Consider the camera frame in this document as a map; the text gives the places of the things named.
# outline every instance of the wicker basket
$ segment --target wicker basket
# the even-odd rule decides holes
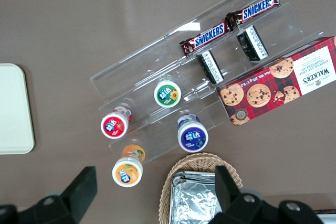
[[[170,191],[172,176],[174,173],[176,173],[178,170],[214,173],[215,167],[219,165],[224,165],[227,168],[238,188],[243,186],[239,175],[236,173],[236,170],[232,167],[232,165],[228,164],[220,157],[211,153],[196,153],[188,155],[173,166],[168,174],[166,182],[164,183],[159,207],[160,224],[169,224]]]

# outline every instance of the dark brown wrapper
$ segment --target dark brown wrapper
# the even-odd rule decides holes
[[[189,57],[189,55],[208,45],[213,40],[227,34],[229,31],[233,31],[230,21],[225,18],[224,22],[210,28],[209,30],[195,36],[194,38],[186,39],[180,42],[180,46],[184,52],[184,55]]]
[[[261,0],[242,10],[228,13],[226,17],[230,20],[232,26],[239,26],[251,18],[278,6],[280,6],[280,0]]]

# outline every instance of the snickers logo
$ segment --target snickers logo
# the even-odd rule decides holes
[[[208,42],[220,37],[221,35],[225,34],[225,23],[221,23],[218,26],[211,28],[210,30],[204,32],[197,36],[195,41],[195,48],[201,47]]]
[[[274,0],[262,0],[253,6],[243,9],[243,21],[272,8],[273,5]]]

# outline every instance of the silver foil wrapper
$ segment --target silver foil wrapper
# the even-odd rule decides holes
[[[208,224],[222,211],[214,173],[177,172],[171,186],[170,224]]]

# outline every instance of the chocolate chip cookie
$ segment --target chocolate chip cookie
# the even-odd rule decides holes
[[[235,106],[240,103],[244,97],[244,91],[238,84],[232,84],[229,87],[220,91],[223,102],[229,106]]]
[[[293,59],[288,57],[269,67],[275,78],[285,78],[293,72]]]
[[[284,97],[284,96],[285,95],[281,93],[281,91],[278,91],[274,96],[274,100],[277,101],[279,98]]]
[[[283,90],[285,92],[285,100],[283,101],[283,103],[290,102],[290,101],[300,97],[299,90],[297,88],[295,88],[294,86],[284,87]]]
[[[255,84],[247,91],[247,101],[255,108],[266,105],[271,99],[271,91],[264,84]]]
[[[248,116],[247,116],[247,117],[245,117],[245,119],[239,120],[239,119],[237,119],[236,115],[233,115],[233,116],[230,117],[230,120],[235,126],[239,126],[239,125],[242,125],[243,123],[246,123],[246,122],[250,121],[250,118],[248,118]]]

